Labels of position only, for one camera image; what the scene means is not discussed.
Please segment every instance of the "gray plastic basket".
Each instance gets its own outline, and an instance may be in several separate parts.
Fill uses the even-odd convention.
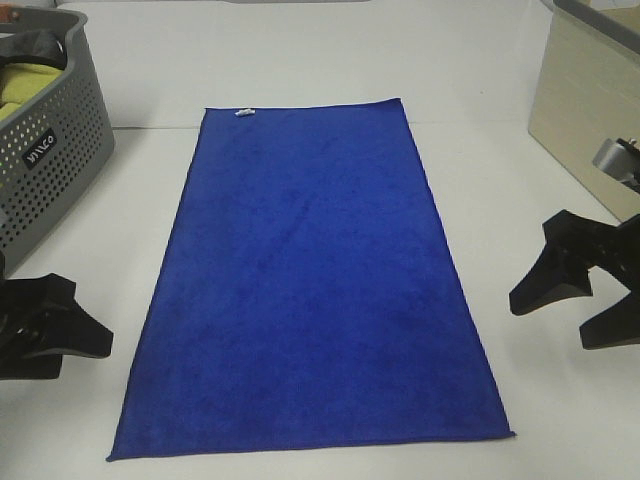
[[[0,121],[0,249],[11,272],[82,195],[114,138],[84,34],[87,17],[5,8],[1,33],[52,30],[68,59],[58,78]]]

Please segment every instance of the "white table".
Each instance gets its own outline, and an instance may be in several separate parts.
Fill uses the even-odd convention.
[[[578,326],[619,300],[624,289],[594,271],[594,298],[521,318],[508,309],[508,292],[543,246],[541,222],[567,208],[614,223],[526,132],[549,23],[549,12],[537,0],[72,7],[90,17],[89,42],[114,124],[142,128],[116,131],[116,152],[93,188],[15,277],[55,271],[75,280],[78,301],[114,331],[115,341],[106,360],[65,358],[58,380],[0,383],[0,478],[637,476],[640,348],[587,352],[578,336]],[[217,28],[199,30],[209,22]],[[375,35],[373,26],[379,29]],[[334,36],[328,35],[332,28]],[[175,46],[159,55],[152,50],[152,34],[162,48]],[[349,52],[342,48],[347,44]],[[287,55],[278,54],[276,45]],[[210,49],[210,56],[196,62],[198,55],[179,55],[187,46],[198,55]],[[312,46],[316,70],[303,56]],[[191,70],[182,74],[187,65]],[[166,75],[158,77],[162,70]],[[285,74],[290,80],[282,83]],[[147,76],[155,81],[145,82]],[[472,315],[518,436],[106,463],[203,108],[391,96],[402,96],[409,112]]]

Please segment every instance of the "blue towel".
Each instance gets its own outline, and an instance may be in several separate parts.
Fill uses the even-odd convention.
[[[400,101],[207,110],[109,460],[511,435]]]

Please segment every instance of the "black clamp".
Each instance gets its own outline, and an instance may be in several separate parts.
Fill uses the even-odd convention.
[[[56,274],[6,280],[0,253],[0,380],[58,378],[63,355],[105,358],[113,333],[75,301]]]
[[[640,193],[640,151],[635,140],[606,140],[593,163]],[[620,302],[580,327],[586,349],[640,343],[640,215],[617,227],[566,210],[543,224],[546,245],[509,294],[511,312],[524,315],[565,298],[592,296],[589,269],[598,266],[630,290]]]

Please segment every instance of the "laundry basket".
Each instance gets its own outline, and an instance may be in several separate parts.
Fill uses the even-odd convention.
[[[77,12],[0,6],[0,33],[49,29],[67,53],[64,72],[0,121],[0,250],[7,272],[64,216],[113,152],[86,21]]]

